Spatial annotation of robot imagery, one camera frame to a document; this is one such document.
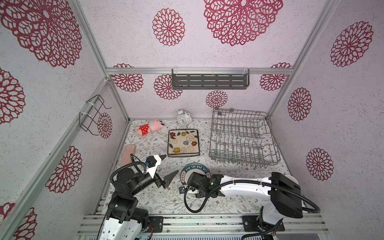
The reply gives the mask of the white round plate four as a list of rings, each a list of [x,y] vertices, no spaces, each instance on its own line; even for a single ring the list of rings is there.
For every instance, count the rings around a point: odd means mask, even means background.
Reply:
[[[192,173],[198,173],[207,176],[209,179],[211,178],[211,172],[208,167],[200,163],[191,163],[186,165],[181,172],[180,180],[182,186],[186,186],[188,183],[188,179],[192,175]]]

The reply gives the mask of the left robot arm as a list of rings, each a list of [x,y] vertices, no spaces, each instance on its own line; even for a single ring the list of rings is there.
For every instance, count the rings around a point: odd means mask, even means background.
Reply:
[[[138,208],[136,194],[155,184],[158,188],[168,188],[178,170],[165,177],[159,176],[157,168],[167,155],[153,155],[145,162],[135,161],[131,154],[131,162],[115,170],[110,175],[110,183],[115,188],[109,202],[107,212],[98,232],[99,240],[138,240],[139,235],[162,231],[163,218],[151,221],[149,211]]]

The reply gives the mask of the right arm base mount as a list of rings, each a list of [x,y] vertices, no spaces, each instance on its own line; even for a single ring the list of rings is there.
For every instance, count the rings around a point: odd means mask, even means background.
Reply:
[[[272,229],[275,225],[268,224],[263,221],[262,214],[263,208],[260,208],[260,213],[258,215],[244,215],[242,216],[243,226],[245,232],[266,232],[267,230]]]

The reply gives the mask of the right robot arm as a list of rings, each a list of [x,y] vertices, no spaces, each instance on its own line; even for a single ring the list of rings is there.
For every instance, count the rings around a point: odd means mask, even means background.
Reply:
[[[192,173],[187,178],[187,185],[198,191],[197,198],[247,196],[268,200],[269,203],[262,207],[260,224],[275,225],[280,219],[303,218],[302,201],[287,192],[276,188],[251,183],[238,183],[238,178],[224,175],[207,177],[200,173]]]

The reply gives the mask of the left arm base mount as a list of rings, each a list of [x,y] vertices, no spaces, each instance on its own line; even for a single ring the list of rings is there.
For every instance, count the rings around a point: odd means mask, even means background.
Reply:
[[[148,210],[137,208],[132,220],[138,222],[141,233],[161,233],[163,231],[164,217],[150,216]]]

